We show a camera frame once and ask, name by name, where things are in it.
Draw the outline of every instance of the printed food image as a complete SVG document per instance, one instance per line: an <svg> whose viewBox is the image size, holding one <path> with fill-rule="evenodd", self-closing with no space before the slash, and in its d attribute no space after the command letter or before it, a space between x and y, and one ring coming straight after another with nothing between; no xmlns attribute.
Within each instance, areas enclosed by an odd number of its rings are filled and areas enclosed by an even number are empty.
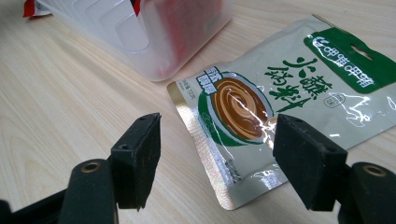
<svg viewBox="0 0 396 224"><path fill-rule="evenodd" d="M212 138L225 146L262 144L264 124L273 116L265 96L242 76L224 76L217 91L202 94L198 110Z"/></svg>
<svg viewBox="0 0 396 224"><path fill-rule="evenodd" d="M260 97L242 81L226 77L217 82L218 92L211 96L219 119L244 139L262 136L267 114Z"/></svg>

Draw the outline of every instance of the food packet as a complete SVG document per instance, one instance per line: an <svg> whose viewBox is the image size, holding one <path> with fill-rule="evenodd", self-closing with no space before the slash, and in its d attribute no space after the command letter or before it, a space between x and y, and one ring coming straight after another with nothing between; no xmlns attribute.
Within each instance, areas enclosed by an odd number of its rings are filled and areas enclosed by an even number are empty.
<svg viewBox="0 0 396 224"><path fill-rule="evenodd" d="M233 210L287 181L272 154L279 113L348 149L396 123L395 80L395 62L311 16L168 91L219 203Z"/></svg>

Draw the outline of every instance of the metal grommet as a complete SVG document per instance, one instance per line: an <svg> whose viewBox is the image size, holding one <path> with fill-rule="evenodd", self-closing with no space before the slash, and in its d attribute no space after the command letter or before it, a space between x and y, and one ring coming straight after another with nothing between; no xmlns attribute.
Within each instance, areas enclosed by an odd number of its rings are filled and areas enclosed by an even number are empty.
<svg viewBox="0 0 396 224"><path fill-rule="evenodd" d="M100 162L93 161L93 162L87 163L84 166L82 166L81 172L85 173L85 174L89 174L89 173L99 170L100 166L101 166Z"/></svg>
<svg viewBox="0 0 396 224"><path fill-rule="evenodd" d="M370 175L375 175L378 177L384 177L387 175L387 172L385 172L383 169L380 167L374 166L374 165L365 165L363 166L363 170Z"/></svg>

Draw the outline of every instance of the plastic box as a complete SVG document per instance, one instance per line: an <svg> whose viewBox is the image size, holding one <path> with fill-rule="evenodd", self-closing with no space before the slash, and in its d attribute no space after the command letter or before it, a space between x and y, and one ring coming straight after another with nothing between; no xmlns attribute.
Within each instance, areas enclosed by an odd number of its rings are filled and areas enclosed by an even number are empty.
<svg viewBox="0 0 396 224"><path fill-rule="evenodd" d="M152 81L171 77L232 15L232 0L37 0L127 55Z"/></svg>

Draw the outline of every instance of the light wood surface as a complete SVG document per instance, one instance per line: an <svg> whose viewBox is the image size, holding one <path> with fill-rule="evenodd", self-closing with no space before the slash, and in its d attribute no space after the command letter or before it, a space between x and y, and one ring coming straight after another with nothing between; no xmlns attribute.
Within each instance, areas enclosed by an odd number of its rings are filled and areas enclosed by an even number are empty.
<svg viewBox="0 0 396 224"><path fill-rule="evenodd" d="M235 210L219 206L166 91L173 80L241 56L293 21L318 14L396 61L394 0L234 0L233 18L174 77L149 82L55 17L28 20L0 0L0 198L18 210L66 188L77 164L107 158L132 122L162 118L162 157L147 207L120 223L337 223L306 211L285 184ZM349 150L396 172L396 128Z"/></svg>

